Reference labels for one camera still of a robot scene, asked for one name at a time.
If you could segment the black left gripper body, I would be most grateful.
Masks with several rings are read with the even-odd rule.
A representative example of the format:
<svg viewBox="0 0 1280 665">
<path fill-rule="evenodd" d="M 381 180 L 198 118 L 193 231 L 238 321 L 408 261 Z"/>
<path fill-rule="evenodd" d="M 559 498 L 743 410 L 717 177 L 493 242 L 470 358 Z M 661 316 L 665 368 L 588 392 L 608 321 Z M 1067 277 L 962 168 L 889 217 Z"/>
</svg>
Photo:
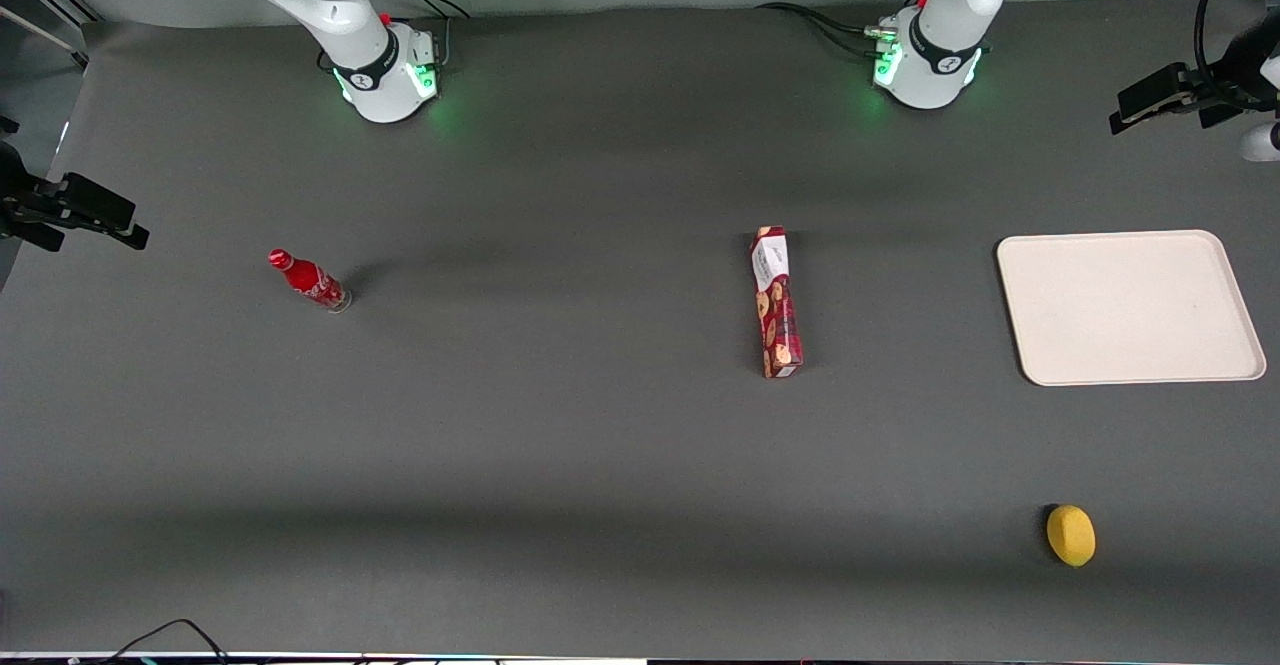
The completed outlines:
<svg viewBox="0 0 1280 665">
<path fill-rule="evenodd" d="M 1274 59 L 1279 41 L 1279 14 L 1268 13 L 1236 35 L 1224 55 L 1208 63 L 1204 55 L 1204 19 L 1198 13 L 1193 27 L 1193 56 L 1201 87 L 1199 127 L 1217 127 L 1243 113 L 1274 113 L 1277 86 L 1268 81 L 1265 65 Z"/>
</svg>

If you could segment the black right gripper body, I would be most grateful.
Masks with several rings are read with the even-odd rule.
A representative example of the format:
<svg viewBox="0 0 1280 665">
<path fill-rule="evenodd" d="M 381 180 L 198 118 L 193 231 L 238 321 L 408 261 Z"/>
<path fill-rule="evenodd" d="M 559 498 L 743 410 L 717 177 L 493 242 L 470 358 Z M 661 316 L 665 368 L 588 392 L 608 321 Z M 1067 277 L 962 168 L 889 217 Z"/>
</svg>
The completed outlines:
<svg viewBox="0 0 1280 665">
<path fill-rule="evenodd" d="M 1 238 L 3 242 L 23 242 L 37 249 L 58 252 L 64 233 L 56 228 L 61 223 L 61 205 L 55 199 L 52 183 L 33 176 L 20 159 L 20 153 L 5 138 L 19 129 L 15 121 L 1 118 Z"/>
</svg>

